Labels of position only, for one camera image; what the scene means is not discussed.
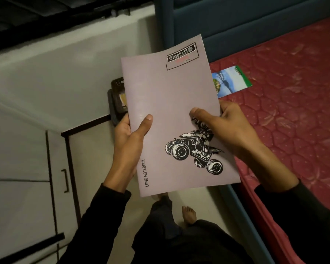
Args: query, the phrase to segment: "tire illustration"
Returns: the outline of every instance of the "tire illustration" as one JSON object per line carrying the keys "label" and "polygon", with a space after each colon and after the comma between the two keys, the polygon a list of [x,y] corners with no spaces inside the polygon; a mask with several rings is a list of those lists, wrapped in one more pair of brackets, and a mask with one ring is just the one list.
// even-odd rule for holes
{"label": "tire illustration", "polygon": [[198,168],[204,168],[204,166],[198,161],[198,159],[194,159],[194,164],[198,167]]}
{"label": "tire illustration", "polygon": [[223,170],[221,162],[216,159],[209,160],[206,164],[206,168],[208,172],[214,175],[219,175]]}
{"label": "tire illustration", "polygon": [[171,149],[172,149],[172,147],[173,147],[172,142],[168,142],[168,143],[166,144],[166,146],[165,146],[165,151],[166,151],[167,154],[171,155]]}
{"label": "tire illustration", "polygon": [[174,159],[185,160],[189,156],[189,147],[185,144],[175,144],[171,152]]}

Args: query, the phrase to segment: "quad bike graphic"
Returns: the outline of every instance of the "quad bike graphic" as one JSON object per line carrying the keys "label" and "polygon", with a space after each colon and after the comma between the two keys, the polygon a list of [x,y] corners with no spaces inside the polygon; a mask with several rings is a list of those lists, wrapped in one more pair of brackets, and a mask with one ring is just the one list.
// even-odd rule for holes
{"label": "quad bike graphic", "polygon": [[209,146],[214,134],[211,129],[197,119],[193,119],[199,130],[180,135],[180,139],[174,138],[168,142],[165,151],[176,160],[185,160],[189,155],[194,157],[194,164],[198,168],[207,168],[207,171],[214,175],[219,175],[223,166],[219,160],[210,159],[213,154],[218,154],[222,150]]}

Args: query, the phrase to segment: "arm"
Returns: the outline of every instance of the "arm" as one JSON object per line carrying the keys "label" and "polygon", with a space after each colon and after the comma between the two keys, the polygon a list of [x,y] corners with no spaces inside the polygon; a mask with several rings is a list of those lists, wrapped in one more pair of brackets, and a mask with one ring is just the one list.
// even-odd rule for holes
{"label": "arm", "polygon": [[135,174],[143,149],[143,138],[152,122],[152,115],[147,115],[139,128],[131,133],[126,115],[116,126],[110,172],[83,215],[80,226],[59,263],[108,261],[125,206],[131,197],[126,187]]}
{"label": "arm", "polygon": [[193,108],[214,135],[255,173],[256,193],[288,235],[298,256],[307,263],[330,259],[330,210],[264,146],[236,103],[220,101],[222,116]]}

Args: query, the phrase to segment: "person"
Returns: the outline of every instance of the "person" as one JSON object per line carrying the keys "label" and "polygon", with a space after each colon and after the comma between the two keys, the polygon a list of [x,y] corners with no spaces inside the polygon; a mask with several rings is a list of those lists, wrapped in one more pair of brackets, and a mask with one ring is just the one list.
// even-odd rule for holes
{"label": "person", "polygon": [[[255,192],[297,255],[306,263],[330,263],[330,210],[264,146],[238,104],[220,101],[220,106],[220,117],[199,108],[193,108],[190,115],[205,122],[255,173],[261,183]],[[147,115],[131,133],[126,115],[115,128],[112,167],[59,263],[108,261],[131,196],[126,188],[152,121],[152,115]],[[182,207],[186,229],[173,222],[171,210],[171,200],[166,194],[160,195],[134,238],[132,263],[253,263],[244,248],[216,224],[197,220],[192,208]]]}

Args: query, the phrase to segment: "hand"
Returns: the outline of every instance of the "hand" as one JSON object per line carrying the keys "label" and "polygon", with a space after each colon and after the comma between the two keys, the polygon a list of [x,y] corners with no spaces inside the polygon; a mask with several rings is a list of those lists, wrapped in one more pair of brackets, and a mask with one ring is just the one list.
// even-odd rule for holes
{"label": "hand", "polygon": [[143,139],[152,123],[153,116],[147,115],[139,128],[131,133],[129,117],[126,114],[115,127],[113,164],[104,181],[104,186],[124,193],[136,173],[136,166],[143,149]]}
{"label": "hand", "polygon": [[234,155],[244,158],[245,152],[254,146],[260,146],[258,135],[246,119],[237,103],[219,100],[221,117],[194,107],[190,115],[206,123],[218,138]]}

